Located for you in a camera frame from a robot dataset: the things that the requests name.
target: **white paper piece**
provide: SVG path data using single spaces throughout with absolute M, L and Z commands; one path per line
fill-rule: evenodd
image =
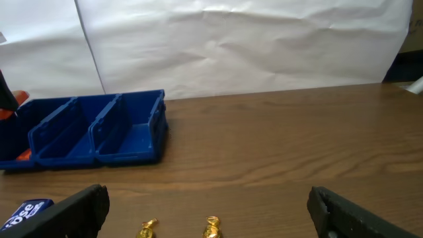
M 104 94 L 73 0 L 0 0 L 0 69 L 31 98 Z
M 107 93 L 168 99 L 381 82 L 411 0 L 79 0 Z

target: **wood grain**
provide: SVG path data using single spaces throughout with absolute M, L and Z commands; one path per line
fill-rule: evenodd
M 93 183 L 111 208 L 99 237 L 316 237 L 306 201 L 326 186 L 423 236 L 423 101 L 390 85 L 168 100 L 159 165 L 3 174 L 0 221 L 23 200 L 59 202 Z

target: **blue and white package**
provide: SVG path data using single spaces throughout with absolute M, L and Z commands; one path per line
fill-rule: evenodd
M 32 217 L 33 215 L 47 209 L 54 204 L 50 199 L 27 200 L 20 205 L 18 210 L 6 221 L 0 231 L 10 228 L 20 222 Z

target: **dark blue object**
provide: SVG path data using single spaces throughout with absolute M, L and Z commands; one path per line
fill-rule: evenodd
M 28 102 L 0 121 L 0 169 L 158 162 L 164 96 L 156 90 Z M 29 147 L 30 160 L 17 161 Z
M 33 215 L 40 213 L 48 207 L 54 205 L 53 200 L 50 199 L 33 199 L 27 200 L 20 205 L 18 210 L 5 222 L 0 231 L 17 225 L 26 219 L 31 218 Z

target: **blue box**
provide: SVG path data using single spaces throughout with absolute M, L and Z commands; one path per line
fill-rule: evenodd
M 158 162 L 164 97 L 156 90 L 32 100 L 0 121 L 0 169 Z M 30 159 L 17 160 L 27 149 Z
M 16 224 L 19 224 L 20 222 L 31 218 L 33 215 L 40 213 L 41 211 L 53 205 L 54 202 L 50 199 L 27 200 L 23 202 L 22 205 L 20 205 L 20 207 L 18 208 L 18 210 L 16 210 L 14 214 L 6 221 L 0 231 L 10 228 Z

